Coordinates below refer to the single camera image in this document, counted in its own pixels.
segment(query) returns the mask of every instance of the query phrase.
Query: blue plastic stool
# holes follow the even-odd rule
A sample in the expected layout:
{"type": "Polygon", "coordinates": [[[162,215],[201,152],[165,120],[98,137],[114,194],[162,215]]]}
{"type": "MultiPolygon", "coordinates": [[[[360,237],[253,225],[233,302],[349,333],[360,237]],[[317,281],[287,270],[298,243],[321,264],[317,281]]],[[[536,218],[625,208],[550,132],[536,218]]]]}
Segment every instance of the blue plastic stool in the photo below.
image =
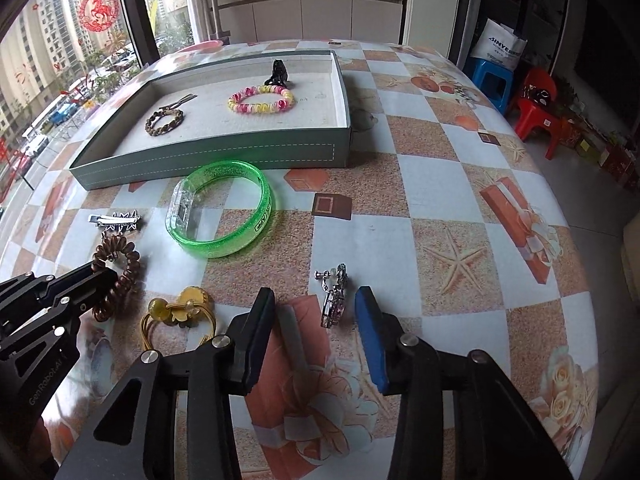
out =
{"type": "Polygon", "coordinates": [[[477,57],[469,57],[466,60],[464,72],[498,111],[504,115],[511,95],[513,72],[491,61],[478,59],[477,57]]]}

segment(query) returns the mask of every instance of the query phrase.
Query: tiled floor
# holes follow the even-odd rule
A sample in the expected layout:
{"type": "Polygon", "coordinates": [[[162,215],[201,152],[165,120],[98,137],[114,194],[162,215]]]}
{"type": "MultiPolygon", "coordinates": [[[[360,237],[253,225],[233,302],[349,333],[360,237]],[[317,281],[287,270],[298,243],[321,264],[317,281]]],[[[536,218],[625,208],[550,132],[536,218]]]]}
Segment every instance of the tiled floor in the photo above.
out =
{"type": "Polygon", "coordinates": [[[526,144],[558,199],[587,273],[602,403],[628,371],[640,368],[640,308],[629,297],[620,260],[622,229],[640,210],[640,194],[622,189],[564,146],[546,160],[544,134],[530,136],[526,144]]]}

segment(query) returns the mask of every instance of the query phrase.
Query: silver screw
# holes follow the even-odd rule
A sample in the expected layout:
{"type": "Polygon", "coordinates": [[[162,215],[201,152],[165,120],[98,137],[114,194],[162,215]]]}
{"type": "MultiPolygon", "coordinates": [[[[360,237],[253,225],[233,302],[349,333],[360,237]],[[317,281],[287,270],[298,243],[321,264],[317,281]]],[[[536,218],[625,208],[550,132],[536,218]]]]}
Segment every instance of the silver screw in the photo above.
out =
{"type": "Polygon", "coordinates": [[[231,344],[231,338],[228,335],[217,335],[211,340],[211,344],[216,348],[224,348],[231,344]]]}
{"type": "Polygon", "coordinates": [[[487,359],[487,355],[482,350],[473,350],[471,352],[471,359],[473,362],[478,363],[479,365],[485,365],[489,362],[489,359],[487,359]]]}
{"type": "Polygon", "coordinates": [[[145,365],[148,365],[149,363],[156,361],[159,357],[160,357],[160,354],[155,350],[147,350],[140,356],[140,360],[145,365]]]}
{"type": "Polygon", "coordinates": [[[403,346],[416,346],[419,341],[420,340],[413,334],[402,334],[400,336],[400,343],[403,346]]]}

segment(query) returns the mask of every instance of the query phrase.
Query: blue gripper pad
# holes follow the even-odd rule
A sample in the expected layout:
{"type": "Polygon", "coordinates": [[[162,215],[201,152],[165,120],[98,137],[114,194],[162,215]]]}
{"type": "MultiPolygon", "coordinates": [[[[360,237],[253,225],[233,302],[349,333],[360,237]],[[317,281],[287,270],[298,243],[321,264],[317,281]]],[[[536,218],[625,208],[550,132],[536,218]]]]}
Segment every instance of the blue gripper pad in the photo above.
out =
{"type": "Polygon", "coordinates": [[[355,310],[371,380],[385,395],[389,390],[389,378],[385,365],[384,320],[370,287],[361,286],[356,292],[355,310]]]}

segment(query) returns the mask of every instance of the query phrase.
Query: white shopping bag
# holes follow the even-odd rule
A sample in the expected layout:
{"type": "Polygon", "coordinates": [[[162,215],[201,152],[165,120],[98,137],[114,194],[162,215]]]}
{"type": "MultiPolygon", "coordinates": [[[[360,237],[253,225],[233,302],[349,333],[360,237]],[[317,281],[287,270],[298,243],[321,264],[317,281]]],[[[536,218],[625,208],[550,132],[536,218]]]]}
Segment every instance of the white shopping bag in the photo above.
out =
{"type": "Polygon", "coordinates": [[[471,57],[491,61],[513,72],[526,45],[527,40],[518,38],[513,30],[487,19],[471,57]]]}

